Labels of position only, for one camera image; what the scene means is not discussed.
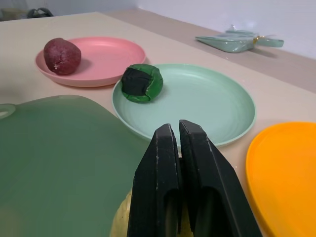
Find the orange round plate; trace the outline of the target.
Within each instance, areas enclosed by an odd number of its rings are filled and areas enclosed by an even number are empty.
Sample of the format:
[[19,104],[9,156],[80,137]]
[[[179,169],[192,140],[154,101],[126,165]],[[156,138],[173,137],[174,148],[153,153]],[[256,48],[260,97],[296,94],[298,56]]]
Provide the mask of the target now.
[[316,123],[261,131],[248,148],[245,172],[268,237],[316,237]]

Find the green and black ball item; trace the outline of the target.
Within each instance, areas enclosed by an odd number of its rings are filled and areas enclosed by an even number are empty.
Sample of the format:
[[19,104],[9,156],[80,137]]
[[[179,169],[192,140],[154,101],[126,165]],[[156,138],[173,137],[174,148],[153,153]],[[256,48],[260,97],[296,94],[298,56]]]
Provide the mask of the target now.
[[121,91],[132,102],[150,102],[162,88],[163,77],[159,68],[149,64],[130,65],[121,78]]

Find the dark object in background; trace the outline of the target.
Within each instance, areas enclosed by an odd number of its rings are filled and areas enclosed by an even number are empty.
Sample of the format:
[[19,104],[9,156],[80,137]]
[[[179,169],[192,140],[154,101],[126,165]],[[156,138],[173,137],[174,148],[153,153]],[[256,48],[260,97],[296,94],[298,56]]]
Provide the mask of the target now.
[[54,16],[49,9],[43,7],[38,9],[33,8],[30,10],[22,10],[18,8],[1,8],[0,14],[0,21],[45,18]]

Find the dark red sweet potato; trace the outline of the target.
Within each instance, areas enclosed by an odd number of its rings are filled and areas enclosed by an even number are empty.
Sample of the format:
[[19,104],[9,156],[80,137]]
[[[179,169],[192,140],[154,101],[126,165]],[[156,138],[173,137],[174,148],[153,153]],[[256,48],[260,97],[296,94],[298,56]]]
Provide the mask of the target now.
[[44,46],[43,55],[48,69],[57,75],[72,74],[81,63],[81,50],[63,38],[50,40]]

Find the light green round plate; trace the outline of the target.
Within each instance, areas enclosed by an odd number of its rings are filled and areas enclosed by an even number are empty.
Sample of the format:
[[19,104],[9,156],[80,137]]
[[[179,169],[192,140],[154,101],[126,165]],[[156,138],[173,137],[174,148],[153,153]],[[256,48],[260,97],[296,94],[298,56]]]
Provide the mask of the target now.
[[121,122],[137,136],[150,141],[154,131],[168,123],[180,140],[178,123],[184,119],[200,125],[215,146],[244,136],[256,121],[249,93],[217,71],[190,64],[158,64],[163,78],[161,93],[151,102],[126,99],[117,82],[112,105]]

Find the pink round plate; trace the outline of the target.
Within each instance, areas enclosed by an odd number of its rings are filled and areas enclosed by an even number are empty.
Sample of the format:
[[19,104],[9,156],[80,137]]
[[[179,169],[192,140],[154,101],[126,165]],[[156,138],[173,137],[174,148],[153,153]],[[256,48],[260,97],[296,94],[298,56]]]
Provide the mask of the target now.
[[102,87],[118,82],[126,68],[146,61],[145,51],[138,44],[121,38],[84,37],[69,40],[81,50],[77,70],[60,76],[49,70],[43,51],[35,59],[38,70],[55,83],[72,87]]

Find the yellow ball item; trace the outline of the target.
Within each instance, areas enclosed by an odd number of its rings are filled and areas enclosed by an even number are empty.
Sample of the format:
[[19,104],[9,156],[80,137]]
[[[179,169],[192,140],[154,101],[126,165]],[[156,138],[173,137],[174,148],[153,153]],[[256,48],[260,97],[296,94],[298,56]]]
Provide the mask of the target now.
[[[123,200],[118,210],[116,211],[111,226],[110,237],[126,237],[130,213],[131,195],[132,189],[128,192],[126,198]],[[188,209],[185,202],[182,205],[181,231],[177,235],[177,237],[194,237],[194,234],[190,228]]]

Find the wrapped green plates package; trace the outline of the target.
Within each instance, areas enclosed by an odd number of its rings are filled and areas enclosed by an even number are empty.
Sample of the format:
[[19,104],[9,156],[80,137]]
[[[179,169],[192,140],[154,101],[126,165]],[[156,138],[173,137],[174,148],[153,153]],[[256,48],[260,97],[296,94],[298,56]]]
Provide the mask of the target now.
[[227,53],[241,53],[254,49],[255,46],[281,48],[284,45],[284,40],[275,39],[271,35],[262,36],[252,31],[237,30],[234,25],[215,36],[199,36],[195,39]]

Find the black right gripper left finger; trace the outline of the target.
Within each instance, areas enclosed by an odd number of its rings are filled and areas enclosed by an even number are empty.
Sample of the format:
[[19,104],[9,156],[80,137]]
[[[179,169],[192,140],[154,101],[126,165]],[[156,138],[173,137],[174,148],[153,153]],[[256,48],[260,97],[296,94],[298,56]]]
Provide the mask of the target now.
[[170,124],[159,127],[133,179],[127,237],[177,237],[182,219],[182,175]]

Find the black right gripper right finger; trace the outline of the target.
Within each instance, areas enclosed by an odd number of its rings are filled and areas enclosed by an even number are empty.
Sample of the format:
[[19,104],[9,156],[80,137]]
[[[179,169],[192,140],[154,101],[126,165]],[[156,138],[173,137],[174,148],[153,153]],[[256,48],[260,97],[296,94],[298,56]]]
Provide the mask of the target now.
[[179,131],[194,237],[263,237],[235,170],[202,127],[180,120]]

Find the green cutting board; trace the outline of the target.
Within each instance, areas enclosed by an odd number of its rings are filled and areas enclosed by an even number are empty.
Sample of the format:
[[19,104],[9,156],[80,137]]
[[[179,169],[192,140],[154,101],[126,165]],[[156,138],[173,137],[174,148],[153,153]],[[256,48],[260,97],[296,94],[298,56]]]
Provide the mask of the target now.
[[148,144],[85,97],[0,104],[0,237],[110,237]]

